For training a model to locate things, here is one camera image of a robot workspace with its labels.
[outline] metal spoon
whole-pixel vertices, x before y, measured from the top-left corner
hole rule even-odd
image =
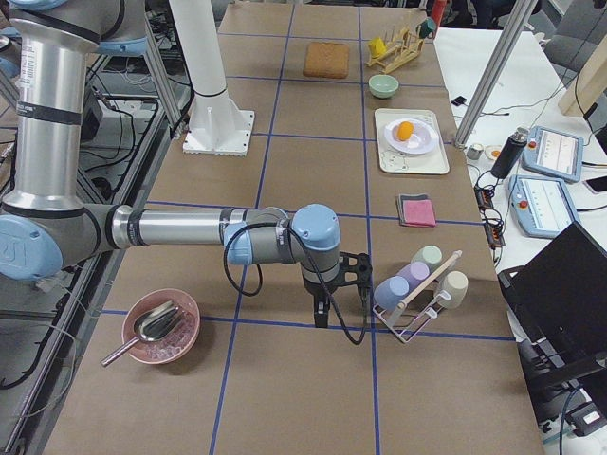
[[[101,361],[107,367],[140,341],[150,343],[169,335],[183,318],[183,313],[169,300],[153,310],[143,313],[134,324],[135,336]]]

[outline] brown sponge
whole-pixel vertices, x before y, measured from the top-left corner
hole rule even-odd
[[[313,78],[344,79],[348,76],[350,48],[335,43],[310,43],[307,46],[303,75]]]

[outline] green bowl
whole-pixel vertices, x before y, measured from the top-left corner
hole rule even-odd
[[[389,74],[376,74],[369,80],[369,90],[376,98],[390,98],[398,90],[398,79]]]

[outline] computer monitor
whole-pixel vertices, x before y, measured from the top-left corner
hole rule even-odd
[[[531,341],[545,337],[563,367],[607,351],[607,252],[579,223],[500,280]],[[607,370],[576,378],[607,415]]]

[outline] black bottle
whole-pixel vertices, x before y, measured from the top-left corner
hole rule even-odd
[[[516,132],[504,144],[500,155],[497,157],[497,161],[493,164],[491,175],[501,180],[508,176],[514,163],[519,159],[524,147],[527,145],[528,136],[529,130],[526,128],[520,127],[516,129]]]

